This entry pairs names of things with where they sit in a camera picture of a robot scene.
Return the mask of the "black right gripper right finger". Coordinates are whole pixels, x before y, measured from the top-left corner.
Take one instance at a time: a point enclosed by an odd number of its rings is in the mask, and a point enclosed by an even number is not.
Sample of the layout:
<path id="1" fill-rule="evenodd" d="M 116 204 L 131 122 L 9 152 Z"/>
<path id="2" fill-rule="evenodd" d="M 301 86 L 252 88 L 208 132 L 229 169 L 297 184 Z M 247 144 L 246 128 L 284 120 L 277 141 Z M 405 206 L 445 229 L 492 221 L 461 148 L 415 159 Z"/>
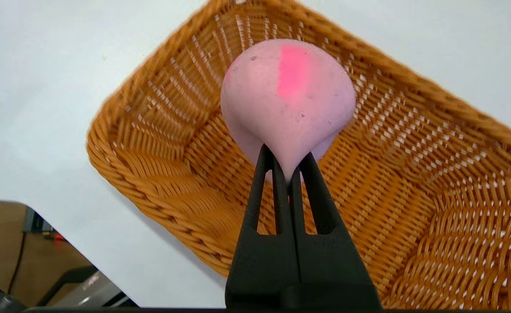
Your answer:
<path id="1" fill-rule="evenodd" d="M 312 154 L 291 181 L 291 218 L 300 280 L 291 293 L 299 304 L 381 304 Z"/>

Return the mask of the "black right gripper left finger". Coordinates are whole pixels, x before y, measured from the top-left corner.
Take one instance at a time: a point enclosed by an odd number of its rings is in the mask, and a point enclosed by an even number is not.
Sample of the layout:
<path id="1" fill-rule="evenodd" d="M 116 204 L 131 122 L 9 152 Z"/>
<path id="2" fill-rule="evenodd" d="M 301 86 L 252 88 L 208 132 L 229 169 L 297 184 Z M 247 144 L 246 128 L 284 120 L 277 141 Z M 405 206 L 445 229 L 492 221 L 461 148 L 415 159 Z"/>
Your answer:
<path id="1" fill-rule="evenodd" d="M 257 231 L 267 172 L 273 178 L 275 236 Z M 285 290 L 299 283 L 287 184 L 277 159 L 262 146 L 236 251 L 226 281 L 227 305 L 281 305 Z"/>

